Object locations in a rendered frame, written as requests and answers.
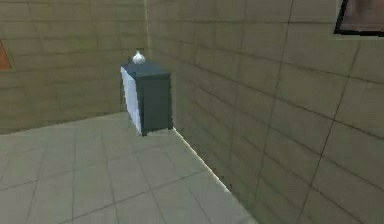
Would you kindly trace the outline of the dark blue white-fronted cabinet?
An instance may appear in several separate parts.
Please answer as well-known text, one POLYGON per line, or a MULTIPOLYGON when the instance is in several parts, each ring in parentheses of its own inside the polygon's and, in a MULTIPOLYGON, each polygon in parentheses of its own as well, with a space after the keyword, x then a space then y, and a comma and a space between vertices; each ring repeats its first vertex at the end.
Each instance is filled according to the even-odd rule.
POLYGON ((171 73, 154 62, 121 65, 126 109, 137 131, 172 129, 171 73))

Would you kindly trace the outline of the white vase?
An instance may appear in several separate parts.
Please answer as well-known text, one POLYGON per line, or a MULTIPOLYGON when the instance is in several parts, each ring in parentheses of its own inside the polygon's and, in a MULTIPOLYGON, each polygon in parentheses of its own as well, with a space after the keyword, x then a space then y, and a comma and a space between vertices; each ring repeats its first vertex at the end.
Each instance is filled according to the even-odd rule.
POLYGON ((134 64, 144 64, 146 62, 145 56, 139 51, 136 51, 136 54, 132 57, 134 64))

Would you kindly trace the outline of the orange framed picture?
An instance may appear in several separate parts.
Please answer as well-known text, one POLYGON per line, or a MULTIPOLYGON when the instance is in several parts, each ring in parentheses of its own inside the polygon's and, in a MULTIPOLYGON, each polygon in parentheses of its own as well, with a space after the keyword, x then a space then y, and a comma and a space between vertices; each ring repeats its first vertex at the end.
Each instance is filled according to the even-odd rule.
POLYGON ((6 47, 5 42, 0 39, 0 71, 8 71, 13 69, 13 62, 10 50, 6 47))

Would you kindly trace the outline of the black framed picture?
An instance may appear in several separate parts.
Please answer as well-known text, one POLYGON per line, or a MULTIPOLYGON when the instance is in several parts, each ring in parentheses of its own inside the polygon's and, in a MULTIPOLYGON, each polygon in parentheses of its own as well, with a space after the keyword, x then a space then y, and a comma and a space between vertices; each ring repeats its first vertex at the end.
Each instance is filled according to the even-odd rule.
POLYGON ((333 33, 384 38, 384 0, 342 0, 333 33))

